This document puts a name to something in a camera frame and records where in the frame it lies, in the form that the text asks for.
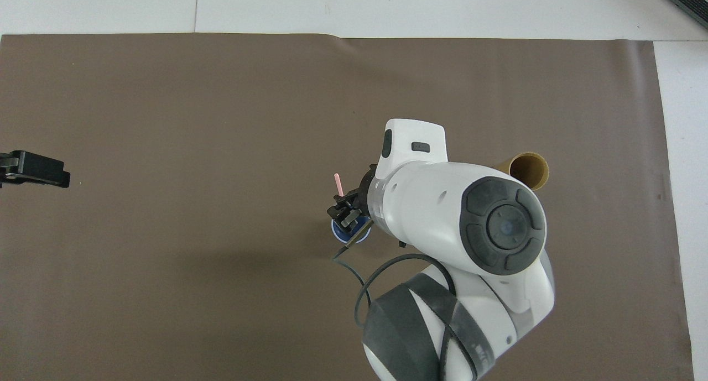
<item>blue object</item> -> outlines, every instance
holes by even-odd
[[[337,238],[337,240],[339,240],[342,243],[346,243],[349,241],[350,238],[352,238],[352,236],[354,236],[354,234],[356,234],[356,232],[359,231],[359,229],[361,229],[364,226],[364,224],[368,220],[369,220],[369,217],[365,217],[364,215],[357,218],[356,219],[356,226],[354,227],[354,229],[352,229],[351,234],[344,232],[344,230],[339,229],[339,226],[337,226],[337,224],[334,222],[334,220],[332,220],[332,222],[331,222],[332,233],[334,234],[334,237]],[[364,236],[359,238],[359,240],[357,240],[356,243],[363,242],[365,238],[369,237],[369,233],[371,233],[371,229],[367,230],[366,233],[364,234]]]

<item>black clamp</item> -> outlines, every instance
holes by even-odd
[[[64,162],[49,157],[15,150],[0,153],[0,187],[2,184],[55,185],[69,187],[71,174],[64,171]]]

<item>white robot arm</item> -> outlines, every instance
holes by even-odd
[[[328,211],[343,221],[352,207],[434,263],[370,305],[363,344],[380,379],[478,379],[550,313],[546,218],[530,188],[547,166],[518,160],[509,174],[451,163],[443,127],[391,119],[377,166]]]

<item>circular button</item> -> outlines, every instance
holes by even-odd
[[[513,205],[496,207],[487,220],[491,242],[504,250],[513,250],[526,242],[529,227],[524,214]]]

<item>gray circular joint cover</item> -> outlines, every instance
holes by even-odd
[[[546,228],[538,199],[513,180],[488,176],[462,194],[460,237],[483,270],[513,275],[536,260]]]

